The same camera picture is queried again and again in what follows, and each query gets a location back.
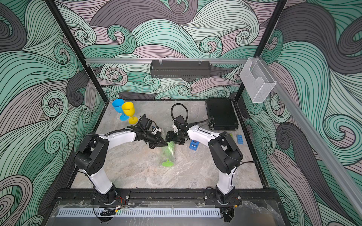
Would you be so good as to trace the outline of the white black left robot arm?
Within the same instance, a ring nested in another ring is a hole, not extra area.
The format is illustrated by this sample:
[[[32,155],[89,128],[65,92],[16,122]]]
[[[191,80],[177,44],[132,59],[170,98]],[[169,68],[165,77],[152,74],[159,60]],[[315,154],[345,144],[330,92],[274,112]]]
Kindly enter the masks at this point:
[[[136,125],[114,130],[104,135],[90,133],[86,135],[74,155],[75,165],[87,175],[96,191],[96,195],[105,205],[114,203],[117,197],[115,185],[108,178],[104,164],[108,150],[125,143],[144,141],[150,149],[166,147],[162,130],[143,115]]]

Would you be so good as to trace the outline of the green plastic wine glass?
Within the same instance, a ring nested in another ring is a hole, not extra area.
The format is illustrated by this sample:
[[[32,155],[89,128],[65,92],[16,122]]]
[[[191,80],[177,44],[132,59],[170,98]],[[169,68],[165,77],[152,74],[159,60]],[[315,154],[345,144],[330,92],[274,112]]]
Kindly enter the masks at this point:
[[[163,167],[172,167],[175,162],[175,153],[174,153],[174,142],[169,142],[168,146],[164,147],[162,156],[161,156],[161,165]]]

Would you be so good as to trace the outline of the clear bubble wrap sheet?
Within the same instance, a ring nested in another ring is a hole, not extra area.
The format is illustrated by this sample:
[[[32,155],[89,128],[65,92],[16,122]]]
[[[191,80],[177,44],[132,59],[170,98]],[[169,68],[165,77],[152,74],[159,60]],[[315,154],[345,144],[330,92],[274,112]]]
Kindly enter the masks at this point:
[[[164,147],[160,164],[163,167],[172,167],[175,163],[175,143],[172,141],[174,131],[169,131],[166,134],[167,146]]]

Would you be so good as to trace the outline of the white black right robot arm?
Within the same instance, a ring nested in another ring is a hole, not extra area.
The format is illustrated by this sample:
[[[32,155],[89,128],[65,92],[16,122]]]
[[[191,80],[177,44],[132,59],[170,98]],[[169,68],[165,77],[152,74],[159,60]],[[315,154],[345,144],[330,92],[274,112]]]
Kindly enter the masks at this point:
[[[239,147],[227,132],[208,131],[196,122],[187,123],[181,115],[173,118],[173,131],[167,133],[166,141],[184,145],[187,139],[198,141],[209,148],[219,170],[216,198],[221,205],[228,204],[235,189],[232,184],[233,174],[243,159]]]

